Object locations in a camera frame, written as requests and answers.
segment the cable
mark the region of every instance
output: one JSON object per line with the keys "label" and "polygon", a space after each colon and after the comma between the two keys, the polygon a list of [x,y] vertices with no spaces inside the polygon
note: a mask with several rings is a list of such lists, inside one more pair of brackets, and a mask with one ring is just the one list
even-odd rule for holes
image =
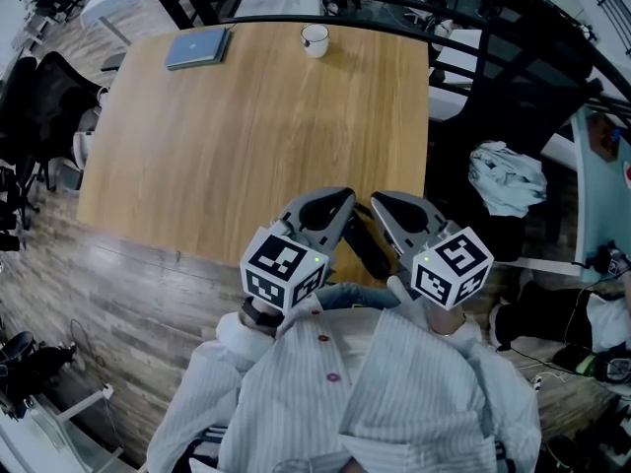
{"label": "cable", "polygon": [[[500,350],[500,348],[501,348],[501,347],[498,347],[498,348],[495,350],[495,352],[498,352],[498,351]],[[537,361],[537,364],[536,364],[536,365],[530,365],[530,366],[528,366],[528,367],[519,368],[519,370],[525,370],[525,369],[527,369],[527,368],[533,368],[533,367],[536,367],[536,366],[539,366],[539,365],[544,365],[545,367],[550,368],[551,370],[557,370],[557,371],[559,371],[559,372],[568,373],[568,374],[570,374],[570,375],[577,375],[577,376],[582,376],[583,378],[588,378],[588,379],[590,379],[593,383],[595,383],[596,385],[599,385],[599,386],[600,386],[600,387],[602,387],[603,389],[608,390],[608,389],[607,389],[604,385],[602,385],[601,383],[599,383],[599,382],[598,382],[598,380],[596,380],[593,376],[589,376],[589,375],[582,374],[582,373],[578,373],[578,372],[570,372],[569,370],[565,370],[564,368],[560,368],[560,367],[557,367],[557,366],[551,365],[550,363],[546,363],[545,361],[542,361],[542,360],[540,360],[540,359],[534,358],[533,356],[529,356],[528,354],[524,354],[523,352],[520,352],[520,351],[518,351],[517,349],[514,349],[513,347],[510,347],[510,348],[508,348],[508,349],[505,349],[505,351],[506,351],[506,350],[509,350],[509,349],[510,349],[510,350],[512,350],[512,351],[514,351],[514,352],[516,352],[516,353],[518,353],[520,356],[524,356],[525,358],[532,359],[533,361]],[[616,365],[612,365],[611,363],[609,363],[609,364],[610,364],[611,366],[615,367],[615,368],[618,370],[618,367],[617,367]],[[553,376],[556,376],[557,378],[559,378],[560,380],[562,380],[562,381],[563,381],[563,383],[567,382],[567,381],[571,378],[571,377],[570,377],[570,378],[565,378],[565,379],[564,379],[561,375],[556,375],[556,374],[554,374],[554,373],[552,373],[552,372],[542,372],[542,373],[538,373],[537,375],[535,375],[535,376],[532,378],[532,380],[530,381],[530,383],[532,383],[532,381],[533,381],[535,378],[537,378],[540,374],[544,374],[544,373],[549,373],[549,374],[551,374],[551,375],[553,375]]]}
{"label": "cable", "polygon": [[[79,322],[77,319],[70,319],[70,336],[72,336],[72,341],[75,343],[75,345],[77,346],[79,345],[79,342],[77,341],[77,337],[75,336],[75,332],[73,330],[73,326],[75,324],[77,324],[79,328],[81,329],[81,332],[83,333],[83,336],[84,336],[85,343],[88,346],[88,353],[90,354],[90,357],[94,360],[95,365],[97,365],[97,377],[99,378],[101,385],[105,385],[105,377],[102,372],[102,370],[105,368],[105,359],[103,358],[103,356],[95,354],[95,351],[92,348],[92,342],[90,342],[90,337],[88,336],[86,329],[83,327],[83,324]],[[114,436],[118,440],[118,446],[120,446],[120,448],[124,450],[125,444],[123,440],[121,439],[120,435],[118,434],[118,429],[116,428],[116,424],[114,423],[114,419],[111,415],[111,409],[109,408],[109,400],[107,398],[104,398],[104,402],[105,402],[105,413],[107,414],[107,418],[109,419],[109,423],[111,425],[111,429],[114,432]]]}
{"label": "cable", "polygon": [[[565,373],[569,373],[569,374],[577,374],[579,376],[584,376],[585,378],[591,378],[590,376],[587,376],[585,374],[580,374],[580,373],[576,373],[576,372],[570,372],[568,370],[565,370],[564,368],[556,367],[554,365],[546,363],[545,361],[542,361],[541,359],[537,359],[537,358],[534,358],[533,356],[529,356],[528,354],[524,354],[523,352],[520,352],[517,349],[514,349],[513,347],[509,347],[508,349],[505,349],[505,350],[509,350],[509,349],[514,351],[514,352],[517,352],[520,356],[524,356],[525,358],[529,358],[529,359],[532,359],[533,361],[537,361],[540,365],[544,365],[545,367],[550,368],[551,370],[559,370],[560,372],[565,372]],[[495,350],[495,352],[498,352],[499,350],[500,350],[500,347],[498,347]]]}
{"label": "cable", "polygon": [[600,284],[602,282],[615,280],[615,279],[619,278],[620,276],[622,276],[624,273],[628,272],[629,270],[631,270],[631,267],[627,268],[626,270],[621,271],[620,273],[612,275],[610,277],[602,278],[602,279],[594,282],[593,284],[589,284],[587,286],[584,286],[584,288],[579,292],[579,295],[576,297],[576,302],[574,303],[574,309],[572,310],[572,315],[570,315],[570,319],[568,320],[568,325],[565,326],[565,333],[563,333],[563,343],[565,343],[566,345],[573,345],[571,343],[568,343],[568,341],[567,341],[568,331],[570,329],[570,324],[572,323],[572,319],[574,319],[574,315],[576,314],[576,310],[579,307],[579,300],[581,299],[581,295],[583,294],[583,292],[586,291],[589,288],[592,288],[593,286],[597,286],[598,284]]}
{"label": "cable", "polygon": [[527,367],[518,368],[518,370],[527,370],[528,368],[534,368],[534,367],[540,367],[540,366],[541,366],[541,363],[535,363],[534,365],[528,365]]}
{"label": "cable", "polygon": [[571,374],[568,378],[563,378],[562,374],[558,374],[558,373],[553,373],[553,372],[540,372],[537,373],[531,380],[530,383],[534,383],[534,381],[539,377],[542,376],[543,374],[549,374],[554,376],[555,378],[558,378],[559,380],[561,380],[563,383],[567,382],[570,378],[573,377],[573,375]]}

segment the black cable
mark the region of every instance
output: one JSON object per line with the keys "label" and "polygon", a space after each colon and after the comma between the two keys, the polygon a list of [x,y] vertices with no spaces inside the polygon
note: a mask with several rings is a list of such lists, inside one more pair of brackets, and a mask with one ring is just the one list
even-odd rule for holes
{"label": "black cable", "polygon": [[578,376],[584,376],[585,378],[592,378],[591,376],[588,376],[586,374],[580,374],[580,373],[576,373],[576,372],[570,372],[569,370],[565,370],[564,368],[558,368],[555,365],[551,365],[549,363],[546,363],[544,361],[542,361],[541,359],[537,359],[534,358],[533,356],[529,356],[528,354],[524,354],[523,352],[518,351],[517,349],[514,349],[513,347],[508,347],[507,349],[501,350],[502,346],[498,347],[497,349],[495,349],[495,352],[504,352],[507,350],[512,350],[514,352],[517,352],[520,356],[524,356],[525,358],[529,358],[530,360],[533,361],[537,361],[538,363],[541,363],[542,365],[544,365],[545,367],[550,368],[551,370],[559,370],[560,372],[565,372],[565,373],[569,373],[569,374],[576,374]]}
{"label": "black cable", "polygon": [[[94,362],[97,365],[97,367],[99,367],[101,369],[105,368],[105,359],[103,359],[103,356],[97,356],[95,354],[95,351],[92,348],[92,343],[90,342],[90,338],[88,337],[88,333],[86,333],[86,329],[83,327],[83,324],[81,322],[79,322],[77,319],[70,319],[70,336],[72,336],[72,341],[75,342],[75,344],[79,345],[79,342],[77,341],[77,337],[75,336],[75,332],[72,329],[72,326],[74,324],[77,324],[79,326],[79,328],[81,329],[81,332],[83,333],[83,337],[84,337],[84,339],[86,341],[85,343],[88,346],[88,352],[90,353],[90,356],[94,360]],[[97,370],[97,372],[99,373],[99,378],[101,379],[101,384],[105,385],[104,378],[101,376],[103,374],[99,370]]]}
{"label": "black cable", "polygon": [[566,344],[566,345],[573,345],[571,343],[568,343],[568,341],[567,341],[568,331],[570,329],[570,324],[572,323],[572,319],[574,319],[574,315],[576,314],[576,310],[579,307],[579,300],[581,299],[581,295],[583,294],[583,292],[586,291],[589,288],[592,288],[593,286],[597,286],[598,284],[601,284],[602,282],[608,282],[610,280],[618,279],[622,275],[624,275],[626,272],[628,272],[629,270],[631,270],[631,266],[629,268],[627,268],[626,270],[623,270],[620,273],[617,273],[616,275],[612,275],[610,277],[604,277],[604,278],[602,278],[600,280],[595,281],[592,284],[584,286],[584,288],[579,292],[579,295],[576,297],[576,302],[574,303],[574,309],[572,310],[572,315],[570,315],[570,319],[568,320],[568,325],[565,326],[565,333],[563,333],[563,343],[564,344]]}

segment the floor plank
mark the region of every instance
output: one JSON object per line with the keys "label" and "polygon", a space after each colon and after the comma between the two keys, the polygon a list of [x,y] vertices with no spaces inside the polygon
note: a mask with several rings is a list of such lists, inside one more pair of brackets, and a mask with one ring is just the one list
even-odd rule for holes
{"label": "floor plank", "polygon": [[[136,2],[111,20],[132,40],[174,29],[153,0]],[[80,20],[74,19],[48,30],[44,47],[35,48],[35,55],[41,58],[49,50],[58,50],[84,76],[107,86],[115,74],[102,73],[100,66],[121,47],[99,27],[84,30]],[[575,212],[576,177],[564,176],[563,201]],[[69,343],[74,333],[85,368],[66,370],[48,396],[66,408],[104,382],[111,383],[115,388],[111,415],[125,445],[125,458],[139,465],[191,351],[214,337],[224,313],[238,309],[243,296],[239,272],[86,230],[75,218],[76,192],[49,193],[37,184],[34,193],[41,213],[33,216],[32,229],[26,233],[27,250],[3,256],[0,315],[6,333],[28,329],[50,345]],[[528,255],[572,257],[576,218],[564,220],[559,243],[544,246],[542,236],[542,218],[535,214],[526,231]],[[495,268],[484,291],[467,303],[483,328],[512,271]],[[545,283],[552,287],[575,284],[554,276],[547,276]],[[76,323],[71,331],[72,319],[81,322],[87,339]],[[559,346],[524,340],[515,348],[549,360]],[[534,362],[516,353],[505,355],[526,368],[527,379],[549,371],[542,366],[528,368]],[[596,418],[609,399],[606,391],[588,379],[575,376],[562,381],[545,375],[539,393],[544,435],[573,435]],[[75,421],[108,446],[118,445],[105,405],[92,407]]]}

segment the desk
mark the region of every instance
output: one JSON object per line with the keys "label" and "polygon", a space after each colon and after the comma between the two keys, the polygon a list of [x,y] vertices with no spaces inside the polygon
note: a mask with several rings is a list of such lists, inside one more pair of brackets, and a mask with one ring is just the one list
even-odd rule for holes
{"label": "desk", "polygon": [[[623,175],[624,162],[631,163],[631,146],[620,139],[618,159],[611,163],[603,160],[590,148],[586,121],[589,113],[581,108],[572,118],[579,181],[576,260],[582,262],[611,240],[631,254],[631,189]],[[581,278],[595,281],[601,276],[594,270],[583,270]]]}
{"label": "desk", "polygon": [[[177,33],[135,42],[96,130],[79,220],[237,265],[303,192],[350,186],[366,205],[378,189],[422,196],[426,44],[329,27],[315,60],[302,26],[236,25],[223,64],[174,72],[164,62]],[[337,255],[337,280],[372,283],[344,241]]]}
{"label": "desk", "polygon": [[[481,36],[482,30],[454,30],[450,35],[450,39],[478,49],[480,47]],[[448,65],[463,68],[471,73],[475,73],[475,66],[477,65],[477,58],[475,56],[450,47],[443,47],[437,60],[447,63]],[[469,87],[473,84],[473,79],[446,71],[445,82]]]}

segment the table leg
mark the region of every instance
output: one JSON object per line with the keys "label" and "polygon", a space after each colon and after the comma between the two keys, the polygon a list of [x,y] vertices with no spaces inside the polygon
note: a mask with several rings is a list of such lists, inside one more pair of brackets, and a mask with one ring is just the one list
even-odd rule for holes
{"label": "table leg", "polygon": [[193,22],[184,12],[178,0],[159,0],[180,30],[194,28]]}
{"label": "table leg", "polygon": [[42,45],[43,42],[39,39],[39,37],[36,34],[33,34],[32,32],[29,32],[28,30],[24,30],[25,34],[27,34],[29,36],[29,38],[34,41],[37,42],[39,45]]}
{"label": "table leg", "polygon": [[534,259],[531,257],[520,257],[517,261],[496,261],[507,266],[517,266],[539,272],[557,273],[569,277],[579,277],[581,267],[565,261],[550,261],[548,259]]}
{"label": "table leg", "polygon": [[101,16],[99,18],[99,23],[104,29],[115,36],[118,41],[122,42],[125,47],[129,47],[131,45],[129,38],[127,38],[117,27],[110,23],[106,17]]}
{"label": "table leg", "polygon": [[120,457],[120,454],[122,453],[122,448],[117,448],[107,459],[107,461],[105,462],[105,464],[103,466],[101,466],[99,469],[95,470],[94,473],[103,473],[104,471],[107,471],[109,469],[109,466],[111,466],[114,461]]}
{"label": "table leg", "polygon": [[75,406],[68,408],[65,412],[60,413],[56,416],[57,422],[62,423],[69,419],[72,419],[75,415],[83,412],[86,408],[94,405],[97,401],[102,399],[109,399],[114,390],[111,385],[106,385],[105,389],[100,390],[99,392],[95,392],[92,396],[88,396],[83,401],[80,401]]}

